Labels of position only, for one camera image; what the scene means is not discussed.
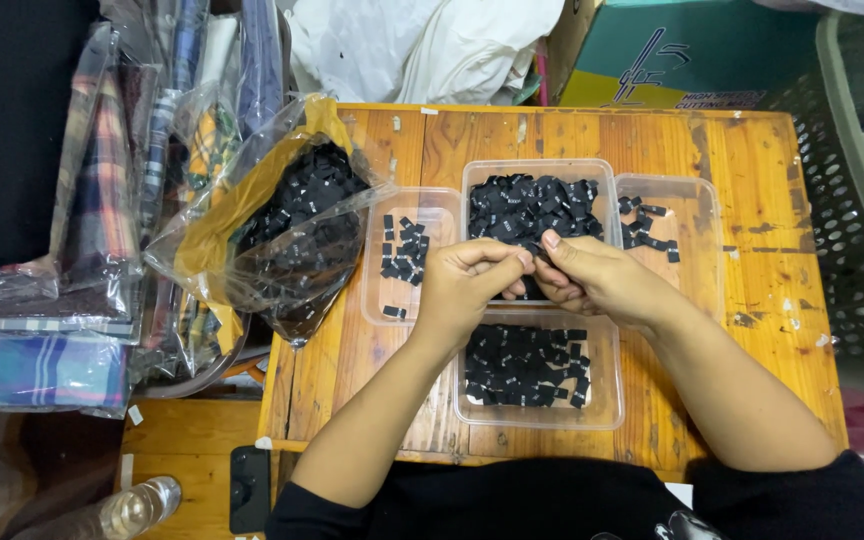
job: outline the transparent food container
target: transparent food container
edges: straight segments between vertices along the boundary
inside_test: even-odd
[[[702,178],[627,173],[615,177],[615,190],[618,197],[639,196],[644,205],[672,211],[665,217],[651,215],[649,236],[676,240],[679,262],[669,262],[666,252],[648,246],[630,249],[628,253],[665,278],[709,316],[721,321],[725,313],[724,253],[715,186]],[[635,212],[621,216],[626,224],[635,220]]]
[[[502,159],[472,161],[462,171],[461,240],[469,239],[469,197],[473,189],[485,183],[492,175],[508,176],[528,174],[533,178],[554,176],[570,184],[580,180],[599,183],[599,194],[592,202],[592,215],[602,223],[606,242],[622,249],[622,231],[619,227],[618,195],[612,166],[595,158],[576,159]],[[549,300],[491,300],[490,306],[555,306]]]
[[[568,399],[556,399],[551,407],[483,405],[466,395],[466,352],[456,356],[452,380],[452,404],[456,415],[467,424],[516,426],[554,430],[614,430],[625,419],[622,375],[619,371],[618,327],[608,317],[584,317],[551,309],[489,309],[484,325],[518,325],[546,330],[586,330],[582,354],[591,361],[590,385],[585,406],[575,408]],[[569,398],[576,379],[567,379],[561,388]]]
[[[363,268],[362,314],[376,326],[412,326],[419,315],[419,298],[422,284],[411,283],[396,277],[382,276],[382,244],[391,244],[394,257],[396,248],[402,246],[399,233],[402,217],[415,225],[424,225],[423,235],[429,238],[429,248],[449,246],[459,241],[460,208],[462,196],[448,187],[403,187],[399,192],[371,209],[368,219],[366,259]],[[395,232],[393,240],[385,239],[383,217],[391,215]],[[405,318],[391,317],[382,312],[386,306],[402,308]]]

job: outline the black sleeve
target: black sleeve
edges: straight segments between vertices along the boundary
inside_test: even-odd
[[[368,516],[367,506],[342,506],[288,482],[265,523],[265,537],[275,540],[359,538],[364,534]]]
[[[742,472],[701,460],[689,479],[695,514],[730,540],[864,538],[864,464],[853,451],[801,472]]]

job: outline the gray plastic basket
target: gray plastic basket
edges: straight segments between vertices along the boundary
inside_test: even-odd
[[[864,17],[834,11],[816,31],[821,71],[768,109],[791,113],[811,203],[836,355],[864,355]]]

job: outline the hand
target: hand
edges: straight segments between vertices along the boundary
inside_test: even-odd
[[[489,300],[524,294],[522,275],[535,270],[531,252],[491,238],[429,250],[410,339],[447,346],[454,356],[469,342]]]
[[[676,317],[689,301],[629,253],[591,236],[542,234],[542,247],[555,268],[535,261],[535,281],[549,300],[582,315],[608,315],[615,324],[651,329]]]

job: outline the person's left hand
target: person's left hand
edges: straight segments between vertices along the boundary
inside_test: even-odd
[[[491,238],[429,250],[412,337],[447,346],[454,356],[469,342],[489,300],[524,294],[522,275],[535,271],[531,252]]]

